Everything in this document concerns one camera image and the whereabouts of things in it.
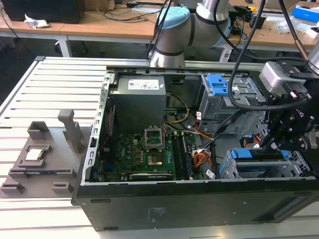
power supply label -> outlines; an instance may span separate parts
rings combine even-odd
[[[129,90],[159,90],[158,80],[129,80]]]

sticker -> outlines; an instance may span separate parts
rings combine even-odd
[[[201,112],[196,112],[196,118],[198,119],[198,120],[201,120]]]
[[[210,179],[215,179],[215,178],[216,178],[216,175],[215,175],[212,171],[210,171],[209,169],[207,170],[206,175],[207,175]]]
[[[149,208],[148,209],[148,222],[156,223],[162,222],[164,219],[164,215],[166,213],[166,208]]]
[[[129,80],[129,90],[159,90],[158,80]]]

floor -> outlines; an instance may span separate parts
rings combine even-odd
[[[57,56],[61,57],[60,53],[54,50],[54,40],[44,39],[15,39],[15,48],[9,46],[0,50],[0,104],[6,99],[16,83],[28,69],[36,56]],[[105,53],[100,52],[99,42],[86,42],[88,53],[83,52],[83,44],[80,41],[71,42],[71,50],[73,57],[92,57],[92,58],[129,58],[129,59],[144,59],[145,44],[135,43],[115,43],[107,42]],[[191,57],[191,51],[185,51],[186,60],[197,61],[218,61],[221,49],[220,48],[195,48],[195,56]]]

table leg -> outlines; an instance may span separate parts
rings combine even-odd
[[[61,36],[57,37],[57,40],[60,43],[62,56],[63,57],[72,57],[70,44],[69,44],[69,41],[67,40],[66,36],[61,35]]]
[[[232,51],[233,51],[233,48],[231,46],[224,46],[224,49],[219,58],[219,62],[228,62]]]

motherboard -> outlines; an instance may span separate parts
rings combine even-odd
[[[115,160],[102,159],[99,178],[104,182],[203,179],[192,162],[195,147],[192,134],[162,134],[161,129],[120,134]]]

